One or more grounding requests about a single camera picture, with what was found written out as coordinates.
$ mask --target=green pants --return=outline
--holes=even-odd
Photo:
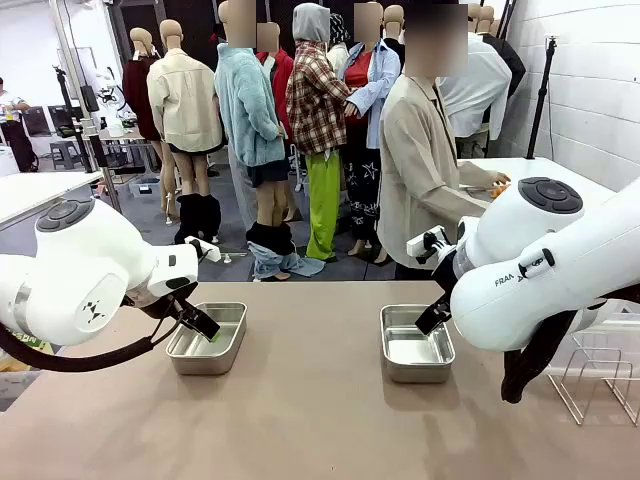
[[[334,150],[325,161],[324,153],[307,156],[311,196],[311,238],[307,257],[327,260],[335,256],[333,235],[340,208],[340,157]]]

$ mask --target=beige blazer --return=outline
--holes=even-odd
[[[396,262],[433,269],[436,259],[420,265],[407,255],[406,242],[442,225],[451,241],[462,216],[481,216],[488,203],[459,190],[490,186],[491,173],[471,163],[458,169],[455,137],[433,81],[400,75],[380,121],[382,180],[378,236]]]
[[[213,71],[205,64],[172,48],[151,65],[147,87],[153,123],[167,143],[186,152],[222,143]]]

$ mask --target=black patterned pants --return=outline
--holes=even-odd
[[[378,243],[375,227],[379,218],[380,150],[367,148],[367,122],[347,125],[347,144],[341,148],[351,225],[357,240]]]

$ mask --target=plaid shirt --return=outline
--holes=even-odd
[[[344,103],[350,95],[329,65],[324,44],[297,42],[286,96],[293,142],[302,153],[316,155],[347,143]]]

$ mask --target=black pants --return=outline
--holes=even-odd
[[[417,268],[409,268],[404,265],[400,265],[396,263],[396,275],[394,280],[404,280],[404,281],[412,281],[412,280],[431,280],[431,274],[433,270],[420,270]]]
[[[380,150],[367,148],[367,122],[347,125],[347,144],[341,148],[347,191],[351,202],[351,225],[357,240],[377,243],[379,216]]]
[[[38,157],[33,152],[31,140],[27,137],[22,122],[9,120],[0,124],[0,127],[5,140],[11,147],[13,156],[16,157],[18,169],[21,172],[37,171]]]

